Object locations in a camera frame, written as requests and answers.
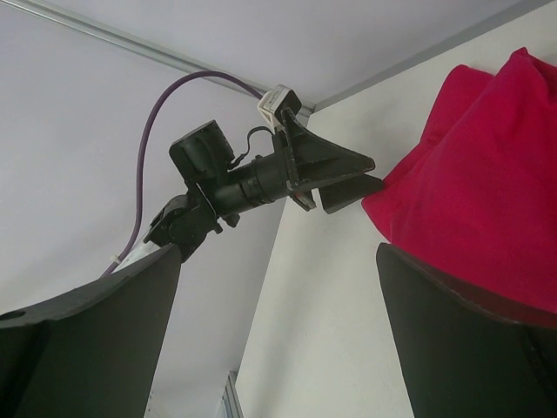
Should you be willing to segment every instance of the red cloth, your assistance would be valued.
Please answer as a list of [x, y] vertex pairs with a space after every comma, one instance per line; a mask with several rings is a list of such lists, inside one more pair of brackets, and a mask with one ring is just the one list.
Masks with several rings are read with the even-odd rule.
[[557, 68], [516, 51], [496, 76], [461, 65], [419, 145], [364, 199], [395, 246], [557, 313]]

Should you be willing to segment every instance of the short black wire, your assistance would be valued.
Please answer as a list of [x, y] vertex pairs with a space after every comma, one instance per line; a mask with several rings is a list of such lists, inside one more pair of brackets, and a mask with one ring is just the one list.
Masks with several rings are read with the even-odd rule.
[[243, 154], [241, 154], [238, 158], [236, 158], [233, 162], [230, 163], [230, 165], [229, 165], [230, 170], [232, 168], [238, 167], [239, 164], [244, 160], [244, 158], [248, 156], [248, 154], [250, 153], [250, 150], [252, 148], [252, 145], [250, 143], [250, 138], [252, 137], [252, 135], [254, 133], [261, 132], [261, 131], [269, 132], [272, 135], [272, 131], [269, 128], [267, 128], [266, 126], [256, 126], [255, 128], [250, 129], [250, 131], [247, 132], [247, 151], [244, 152]]

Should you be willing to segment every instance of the cable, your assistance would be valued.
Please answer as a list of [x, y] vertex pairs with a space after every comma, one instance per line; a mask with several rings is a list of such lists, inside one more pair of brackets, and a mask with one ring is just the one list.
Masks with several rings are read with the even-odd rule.
[[[143, 171], [144, 171], [144, 162], [145, 162], [145, 152], [147, 150], [147, 142], [149, 141], [149, 135], [151, 134], [151, 129], [153, 124], [155, 123], [155, 118], [158, 115], [158, 112], [163, 107], [164, 102], [166, 99], [181, 85], [186, 84], [192, 80], [196, 80], [198, 78], [208, 78], [208, 77], [216, 77], [216, 78], [223, 78], [224, 80], [230, 81], [231, 83], [237, 84], [242, 87], [244, 90], [251, 93], [255, 98], [261, 99], [263, 96], [257, 90], [255, 90], [250, 85], [244, 83], [243, 81], [226, 74], [221, 71], [198, 71], [193, 72], [192, 74], [188, 74], [187, 76], [183, 76], [179, 78], [174, 83], [172, 83], [158, 98], [157, 102], [153, 106], [149, 117], [147, 118], [147, 122], [145, 123], [145, 128], [143, 129], [143, 134], [141, 136], [141, 141], [139, 143], [139, 152], [138, 152], [138, 166], [136, 170], [136, 222], [133, 226], [133, 230], [131, 231], [130, 239], [128, 243], [124, 247], [124, 250], [118, 255], [117, 259], [122, 262], [126, 256], [130, 253], [133, 245], [136, 242], [136, 239], [139, 235], [139, 229], [141, 228], [141, 219], [143, 218]], [[101, 277], [107, 276], [108, 274], [112, 273], [116, 267], [118, 266], [119, 262], [114, 261], [112, 264], [108, 266], [108, 268], [104, 271]]]
[[244, 160], [244, 158], [248, 156], [248, 154], [250, 153], [250, 149], [252, 148], [252, 145], [250, 144], [250, 138], [254, 133], [261, 132], [261, 131], [269, 132], [272, 135], [272, 131], [266, 126], [257, 126], [255, 128], [250, 129], [250, 131], [247, 132], [247, 151], [241, 154], [240, 156], [238, 156], [238, 158], [236, 158], [234, 161], [230, 163], [230, 165], [228, 165], [229, 170], [238, 167], [239, 164]]

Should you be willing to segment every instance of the table surface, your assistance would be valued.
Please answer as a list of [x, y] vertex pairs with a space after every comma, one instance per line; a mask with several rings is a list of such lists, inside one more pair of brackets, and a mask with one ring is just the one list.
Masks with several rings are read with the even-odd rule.
[[[312, 115], [308, 127], [373, 157], [382, 178], [418, 143], [452, 68], [496, 72], [522, 46], [557, 64], [554, 22], [556, 2]], [[245, 418], [413, 416], [379, 287], [382, 241], [358, 204], [333, 215], [286, 204], [238, 375]]]

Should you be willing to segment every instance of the red towel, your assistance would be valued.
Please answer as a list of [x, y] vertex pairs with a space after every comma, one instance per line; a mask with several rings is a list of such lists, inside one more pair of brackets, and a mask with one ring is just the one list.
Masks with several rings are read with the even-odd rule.
[[395, 246], [557, 313], [557, 68], [516, 51], [496, 76], [461, 65], [421, 140], [363, 201]]

